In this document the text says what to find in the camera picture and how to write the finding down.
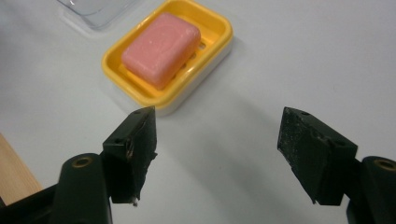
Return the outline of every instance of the light brown wood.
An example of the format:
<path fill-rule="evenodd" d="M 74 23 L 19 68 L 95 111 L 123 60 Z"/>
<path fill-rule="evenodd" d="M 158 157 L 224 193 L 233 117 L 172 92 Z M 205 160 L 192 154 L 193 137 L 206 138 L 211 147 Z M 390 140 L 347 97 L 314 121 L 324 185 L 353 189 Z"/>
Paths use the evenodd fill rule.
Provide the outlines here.
<path fill-rule="evenodd" d="M 0 197 L 9 205 L 42 190 L 24 162 L 0 134 Z"/>

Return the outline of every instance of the bar of soap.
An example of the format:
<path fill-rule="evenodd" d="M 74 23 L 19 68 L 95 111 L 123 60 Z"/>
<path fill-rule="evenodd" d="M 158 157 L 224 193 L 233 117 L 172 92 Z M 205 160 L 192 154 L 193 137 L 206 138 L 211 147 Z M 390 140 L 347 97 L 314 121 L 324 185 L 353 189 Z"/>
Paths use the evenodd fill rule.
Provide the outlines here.
<path fill-rule="evenodd" d="M 131 43 L 121 59 L 128 70 L 162 90 L 200 42 L 196 26 L 165 12 Z"/>

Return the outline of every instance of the yellow soap dish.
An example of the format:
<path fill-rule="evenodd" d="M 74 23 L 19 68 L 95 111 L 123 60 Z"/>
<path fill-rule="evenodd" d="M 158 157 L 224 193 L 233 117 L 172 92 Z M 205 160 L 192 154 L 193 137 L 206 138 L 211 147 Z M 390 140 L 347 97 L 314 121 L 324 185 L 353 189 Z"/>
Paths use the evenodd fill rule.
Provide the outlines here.
<path fill-rule="evenodd" d="M 169 12 L 192 23 L 201 32 L 201 45 L 163 90 L 128 71 L 121 54 L 161 13 Z M 167 0 L 136 25 L 104 55 L 105 74 L 139 105 L 155 105 L 159 115 L 174 111 L 230 52 L 233 28 L 224 17 L 191 0 Z"/>

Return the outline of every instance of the soap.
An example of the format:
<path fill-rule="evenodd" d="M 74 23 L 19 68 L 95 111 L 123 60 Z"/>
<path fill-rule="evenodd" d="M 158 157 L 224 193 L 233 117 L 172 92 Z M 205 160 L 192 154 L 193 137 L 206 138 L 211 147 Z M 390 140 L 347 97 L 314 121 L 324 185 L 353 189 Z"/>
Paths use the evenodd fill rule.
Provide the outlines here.
<path fill-rule="evenodd" d="M 127 47 L 121 60 L 133 74 L 162 90 L 200 43 L 196 26 L 165 12 Z"/>

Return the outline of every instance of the table surface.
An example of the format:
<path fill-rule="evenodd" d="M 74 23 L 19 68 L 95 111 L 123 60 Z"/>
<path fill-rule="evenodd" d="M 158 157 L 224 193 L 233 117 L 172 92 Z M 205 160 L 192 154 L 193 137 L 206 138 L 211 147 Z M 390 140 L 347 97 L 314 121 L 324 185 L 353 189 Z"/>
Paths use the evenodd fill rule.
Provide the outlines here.
<path fill-rule="evenodd" d="M 137 105 L 104 76 L 105 51 L 162 1 L 139 1 L 86 36 L 56 1 L 0 2 L 0 132 L 43 185 L 100 153 Z M 197 0 L 233 25 L 231 53 L 173 114 L 157 119 L 159 156 L 137 208 L 114 223 L 347 223 L 312 204 L 276 149 L 284 106 L 396 160 L 396 2 Z"/>

